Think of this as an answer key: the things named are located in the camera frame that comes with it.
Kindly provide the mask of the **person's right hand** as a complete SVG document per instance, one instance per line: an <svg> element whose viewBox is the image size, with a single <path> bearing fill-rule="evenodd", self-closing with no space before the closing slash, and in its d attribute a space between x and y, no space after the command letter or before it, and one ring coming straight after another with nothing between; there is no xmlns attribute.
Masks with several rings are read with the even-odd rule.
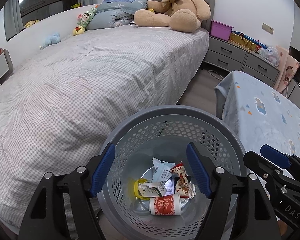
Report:
<svg viewBox="0 0 300 240"><path fill-rule="evenodd" d="M285 222L283 222L282 220L278 220L277 223L279 226L280 235L283 236L288 230L288 225Z"/></svg>

